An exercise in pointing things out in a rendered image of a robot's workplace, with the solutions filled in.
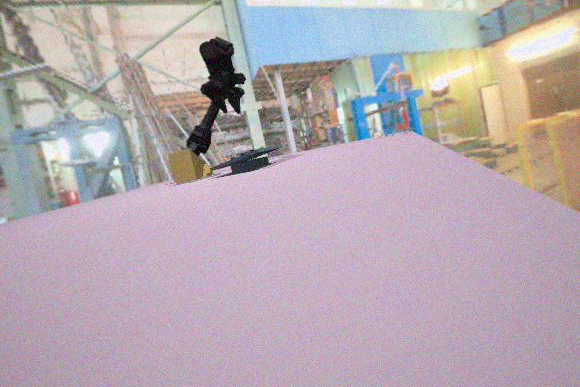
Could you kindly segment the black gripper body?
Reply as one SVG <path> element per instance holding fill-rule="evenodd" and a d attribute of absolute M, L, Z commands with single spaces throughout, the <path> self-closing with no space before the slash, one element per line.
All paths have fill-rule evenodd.
<path fill-rule="evenodd" d="M 240 87 L 234 87 L 234 88 L 230 89 L 231 86 L 233 86 L 233 85 L 229 84 L 227 82 L 226 82 L 227 85 L 224 85 L 224 86 L 222 85 L 221 75 L 220 75 L 221 71 L 223 71 L 224 74 L 228 73 L 225 71 L 224 68 L 215 68 L 209 72 L 209 75 L 210 75 L 210 76 L 208 76 L 209 81 L 207 81 L 201 85 L 201 87 L 200 87 L 201 93 L 203 95 L 207 95 L 218 88 L 222 88 L 222 89 L 225 89 L 224 94 L 226 94 L 226 97 L 228 99 L 239 94 L 239 93 L 242 93 L 244 95 L 245 94 L 244 89 L 242 89 Z"/>

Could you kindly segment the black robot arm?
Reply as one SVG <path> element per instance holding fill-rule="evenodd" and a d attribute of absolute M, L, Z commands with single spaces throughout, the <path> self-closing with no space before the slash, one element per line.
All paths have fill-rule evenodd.
<path fill-rule="evenodd" d="M 224 68 L 227 74 L 221 71 L 221 83 L 227 85 L 244 84 L 246 78 L 243 73 L 234 73 L 231 56 L 234 54 L 233 45 L 221 38 L 216 37 L 200 46 L 200 54 L 203 58 L 208 73 L 215 68 Z M 227 83 L 226 83 L 227 82 Z M 186 140 L 186 149 L 190 149 L 197 157 L 200 153 L 205 154 L 211 144 L 211 127 L 219 112 L 219 107 L 211 101 L 209 108 L 201 122 L 196 125 Z M 194 142 L 194 143 L 193 143 Z M 198 145 L 199 144 L 199 145 Z M 203 147 L 204 146 L 204 147 Z"/>

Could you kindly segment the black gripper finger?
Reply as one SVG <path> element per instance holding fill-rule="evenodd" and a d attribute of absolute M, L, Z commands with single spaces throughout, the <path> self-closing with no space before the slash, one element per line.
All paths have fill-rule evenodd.
<path fill-rule="evenodd" d="M 242 93 L 239 93 L 229 99 L 227 99 L 227 101 L 230 103 L 230 105 L 233 107 L 233 109 L 236 111 L 237 114 L 240 114 L 240 98 L 243 96 Z"/>
<path fill-rule="evenodd" d="M 222 88 L 218 88 L 213 92 L 206 95 L 212 102 L 214 102 L 224 113 L 227 113 L 227 107 L 225 104 L 225 100 L 223 97 L 224 90 Z"/>

